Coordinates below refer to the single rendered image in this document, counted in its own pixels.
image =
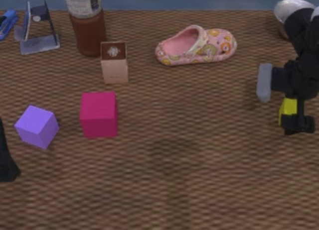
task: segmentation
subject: blue stapler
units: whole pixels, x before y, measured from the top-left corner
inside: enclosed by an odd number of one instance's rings
[[[0,16],[0,41],[4,40],[14,24],[18,21],[18,15],[15,10],[7,10],[4,15]]]

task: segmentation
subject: brown bottle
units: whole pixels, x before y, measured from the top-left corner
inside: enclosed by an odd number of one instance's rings
[[[98,57],[106,41],[101,0],[66,0],[79,53]]]

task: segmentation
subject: magenta cube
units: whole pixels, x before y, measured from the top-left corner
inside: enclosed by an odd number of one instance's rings
[[[80,122],[86,138],[117,136],[117,118],[115,92],[82,94]]]
[[[54,113],[30,105],[14,125],[23,142],[46,149],[59,130]]]

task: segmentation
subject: black figure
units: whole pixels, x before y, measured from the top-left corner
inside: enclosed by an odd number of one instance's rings
[[[286,135],[314,133],[315,120],[305,116],[304,105],[319,92],[319,9],[296,10],[287,17],[284,28],[297,58],[283,68],[272,67],[270,87],[284,93],[286,99],[296,100],[297,113],[279,116],[281,127]]]
[[[21,171],[10,155],[0,118],[0,182],[13,182]]]

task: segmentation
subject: bottle label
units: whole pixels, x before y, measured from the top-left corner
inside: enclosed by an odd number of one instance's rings
[[[101,0],[65,0],[71,15],[77,18],[95,16],[101,9]]]

